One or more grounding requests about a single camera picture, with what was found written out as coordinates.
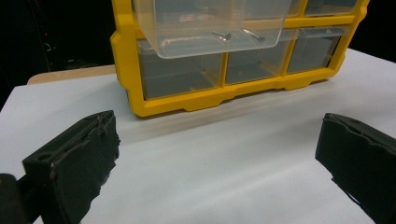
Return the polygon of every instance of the small parts organizer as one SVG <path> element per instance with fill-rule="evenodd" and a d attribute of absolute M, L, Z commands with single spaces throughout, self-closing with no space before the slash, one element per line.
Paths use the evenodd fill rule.
<path fill-rule="evenodd" d="M 369 0 L 113 0 L 118 81 L 139 117 L 333 77 Z"/>

